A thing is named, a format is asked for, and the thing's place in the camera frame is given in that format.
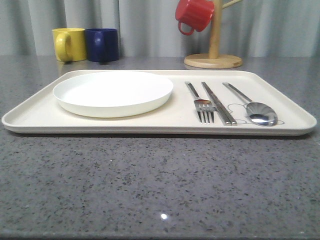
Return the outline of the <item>beige rabbit print tray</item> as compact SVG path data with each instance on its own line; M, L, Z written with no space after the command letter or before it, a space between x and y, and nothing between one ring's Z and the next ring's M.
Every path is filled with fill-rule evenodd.
M153 111L130 117L93 118L64 110L53 95L53 88L62 81L88 76L91 70L65 73L36 94L14 107L2 117L4 127L26 134L207 134L248 136L300 136L310 133L317 120L310 113L282 94L258 75L238 70L156 70L155 74L169 78L173 93L167 103ZM218 115L210 124L199 121L191 92L191 82L202 98L207 83L236 120L224 125ZM234 95L225 83L230 83L255 102L275 110L278 123L260 126L252 123L244 102Z

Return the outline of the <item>wooden mug tree stand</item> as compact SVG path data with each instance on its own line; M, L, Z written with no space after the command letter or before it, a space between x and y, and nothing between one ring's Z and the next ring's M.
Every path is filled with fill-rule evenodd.
M240 67L243 60L235 55L220 54L220 35L223 9L228 8L240 0L214 0L214 13L211 19L208 53L191 54L184 58L188 66L203 69L231 69Z

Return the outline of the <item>dark blue mug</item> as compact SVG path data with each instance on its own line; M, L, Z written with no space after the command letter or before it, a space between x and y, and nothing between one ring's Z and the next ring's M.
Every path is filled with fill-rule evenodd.
M120 58L118 30L87 28L84 30L87 59L91 62L112 62Z

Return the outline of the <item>red mug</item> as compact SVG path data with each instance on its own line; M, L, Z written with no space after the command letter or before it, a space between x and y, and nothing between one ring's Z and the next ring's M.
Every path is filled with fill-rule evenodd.
M202 32L211 21L214 10L211 0L180 0L175 10L178 30L186 36L194 31Z

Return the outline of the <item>silver metal fork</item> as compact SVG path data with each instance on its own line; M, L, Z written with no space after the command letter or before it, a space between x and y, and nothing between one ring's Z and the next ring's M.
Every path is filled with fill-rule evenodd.
M190 92L193 94L195 100L193 101L199 121L201 124L213 124L215 122L215 107L212 102L207 99L200 98L198 92L194 88L191 82L184 82Z

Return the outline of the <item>silver metal chopsticks pair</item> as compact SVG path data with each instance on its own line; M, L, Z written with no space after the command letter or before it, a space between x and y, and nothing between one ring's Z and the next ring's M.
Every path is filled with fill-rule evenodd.
M207 83L202 81L201 84L205 89L206 93L208 94L209 98L213 101L223 124L226 126L236 126L237 121L232 117L232 115L229 113L226 107L222 104L219 98L213 93L213 91L210 89Z

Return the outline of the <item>white round plate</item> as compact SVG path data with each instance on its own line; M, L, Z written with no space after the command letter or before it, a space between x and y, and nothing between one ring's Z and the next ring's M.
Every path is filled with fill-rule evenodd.
M53 88L65 110L86 117L121 118L164 105L174 84L165 76L141 71L105 71L71 77Z

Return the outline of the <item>yellow mug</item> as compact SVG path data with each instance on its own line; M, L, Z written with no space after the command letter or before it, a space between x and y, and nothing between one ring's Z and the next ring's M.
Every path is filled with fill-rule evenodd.
M56 59L77 62L87 59L84 28L56 28L52 30Z

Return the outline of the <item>silver metal spoon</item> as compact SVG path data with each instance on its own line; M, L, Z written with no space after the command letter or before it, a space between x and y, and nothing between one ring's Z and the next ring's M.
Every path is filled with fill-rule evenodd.
M223 82L222 84L246 102L246 113L252 123L266 127L272 127L278 123L278 115L270 106L253 101L231 83Z

